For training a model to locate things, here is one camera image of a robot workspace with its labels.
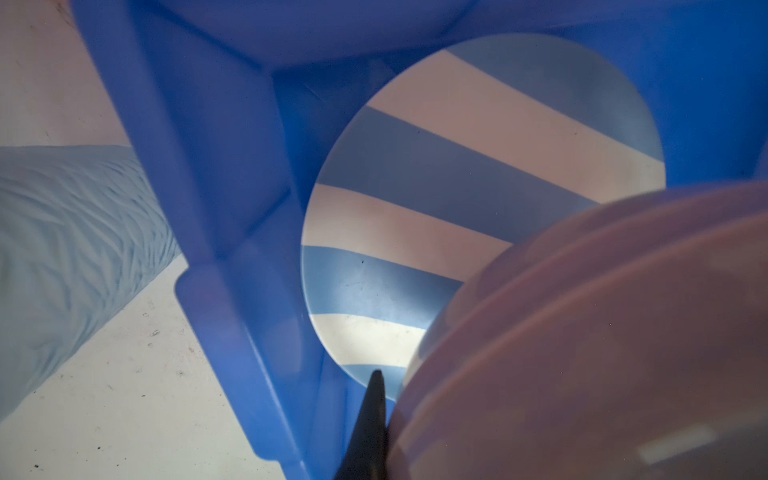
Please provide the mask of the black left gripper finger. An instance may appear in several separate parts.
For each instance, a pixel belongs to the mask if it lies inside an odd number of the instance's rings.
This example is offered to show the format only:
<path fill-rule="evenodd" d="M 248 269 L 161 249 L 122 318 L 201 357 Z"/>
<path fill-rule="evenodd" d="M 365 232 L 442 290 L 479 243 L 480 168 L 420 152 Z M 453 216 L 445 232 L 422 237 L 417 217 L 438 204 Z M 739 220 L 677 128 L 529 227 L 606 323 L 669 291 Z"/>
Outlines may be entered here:
<path fill-rule="evenodd" d="M 334 480 L 384 480 L 388 431 L 383 373 L 372 372 L 345 456 Z"/>

